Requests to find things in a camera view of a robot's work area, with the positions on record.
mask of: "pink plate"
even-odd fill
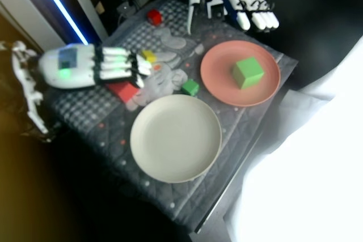
[[[248,57],[255,57],[265,74],[257,85],[241,90],[232,77],[232,68]],[[272,55],[259,45],[245,41],[224,42],[211,48],[202,60],[200,73],[214,97],[239,107],[265,102],[276,93],[281,80],[280,69]]]

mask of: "table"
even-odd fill
[[[152,26],[145,19],[146,13],[153,8],[163,15],[163,24],[159,27]],[[215,99],[200,78],[200,62],[204,53],[228,40],[257,43],[278,62],[280,86],[287,80],[297,61],[217,20],[198,18],[199,31],[188,36],[185,26],[187,12],[187,5],[177,0],[156,0],[125,21],[104,42],[105,46],[123,46],[136,52],[141,49],[167,52],[173,56],[159,63],[158,72],[161,74],[158,75],[162,77],[162,83],[156,84],[153,77],[145,80],[144,93],[134,97],[131,103],[123,104],[105,86],[67,91],[50,89],[45,95],[45,102],[94,152],[106,159],[115,176],[128,180],[171,220],[194,231],[205,220],[246,156],[247,147],[272,101],[270,99],[255,107],[238,108]],[[184,46],[171,48],[164,39],[170,34],[181,38]],[[217,114],[223,131],[222,151],[206,174],[190,182],[166,184],[140,170],[130,151],[130,130],[144,105],[161,96],[177,94],[180,81],[185,77],[200,84],[198,98]]]

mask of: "checkered pattern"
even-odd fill
[[[159,39],[152,36],[154,26],[145,21],[146,12],[158,9],[164,24],[175,36],[185,35],[187,5],[176,0],[157,0],[126,21],[105,42],[106,45],[124,46],[131,50],[164,50]],[[259,44],[269,51],[280,67],[281,85],[287,80],[297,62],[282,53],[248,37],[244,33],[221,22],[209,21],[200,25],[198,34],[189,37],[191,45],[202,41],[205,51],[227,40],[247,40]],[[200,85],[197,95],[216,113],[222,126],[222,151],[211,169],[203,176],[181,184],[166,184],[152,179],[144,173],[132,157],[130,131],[139,111],[128,112],[103,87],[84,91],[60,92],[52,100],[52,108],[69,126],[74,128],[96,151],[105,156],[113,172],[125,177],[150,202],[160,208],[170,219],[195,230],[211,206],[220,196],[238,163],[246,155],[246,149],[260,124],[271,100],[247,109],[226,105],[215,99],[202,83],[199,68],[202,56],[189,56],[192,46],[185,53],[179,67],[189,78]]]

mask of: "green cube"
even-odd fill
[[[232,71],[233,78],[240,89],[258,84],[264,74],[255,57],[236,62]]]
[[[181,90],[186,95],[195,96],[199,91],[199,84],[196,83],[194,80],[189,79],[183,84]]]

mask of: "yellow cube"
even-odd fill
[[[155,54],[150,51],[150,50],[143,50],[141,52],[142,56],[144,57],[145,60],[147,60],[150,63],[156,62],[157,61],[157,57],[155,56]]]

